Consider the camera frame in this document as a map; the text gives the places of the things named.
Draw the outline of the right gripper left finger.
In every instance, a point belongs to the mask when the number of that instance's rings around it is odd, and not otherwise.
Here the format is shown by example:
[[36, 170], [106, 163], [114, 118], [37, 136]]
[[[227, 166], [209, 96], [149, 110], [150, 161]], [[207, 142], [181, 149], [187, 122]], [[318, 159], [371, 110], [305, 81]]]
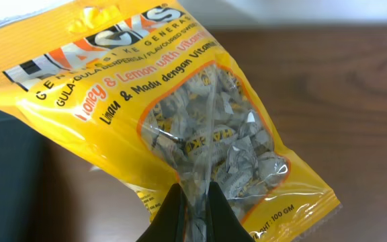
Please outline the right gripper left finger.
[[179, 184], [173, 184], [154, 220], [136, 242], [184, 242], [187, 198]]

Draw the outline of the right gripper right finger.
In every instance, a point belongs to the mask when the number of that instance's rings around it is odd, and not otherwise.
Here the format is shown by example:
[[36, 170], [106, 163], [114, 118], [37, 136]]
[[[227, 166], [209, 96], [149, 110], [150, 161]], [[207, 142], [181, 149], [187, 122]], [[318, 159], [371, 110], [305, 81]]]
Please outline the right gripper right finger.
[[211, 181], [206, 198], [207, 242], [254, 242], [242, 227], [217, 182]]

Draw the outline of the yellow Hacks candy bag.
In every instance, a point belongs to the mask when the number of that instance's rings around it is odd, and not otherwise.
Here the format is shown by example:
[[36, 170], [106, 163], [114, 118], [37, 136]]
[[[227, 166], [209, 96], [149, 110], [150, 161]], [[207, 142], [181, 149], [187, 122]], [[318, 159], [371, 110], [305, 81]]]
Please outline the yellow Hacks candy bag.
[[73, 1], [0, 24], [0, 110], [128, 186], [151, 222], [179, 184], [184, 241], [206, 241], [210, 182], [254, 241], [299, 240], [341, 205], [176, 1]]

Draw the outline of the black gift box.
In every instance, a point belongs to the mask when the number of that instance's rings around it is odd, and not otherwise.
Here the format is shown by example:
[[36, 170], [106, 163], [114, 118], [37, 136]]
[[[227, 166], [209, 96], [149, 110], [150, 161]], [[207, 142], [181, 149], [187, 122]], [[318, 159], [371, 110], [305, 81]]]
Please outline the black gift box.
[[42, 137], [0, 111], [0, 241], [21, 241], [37, 186]]

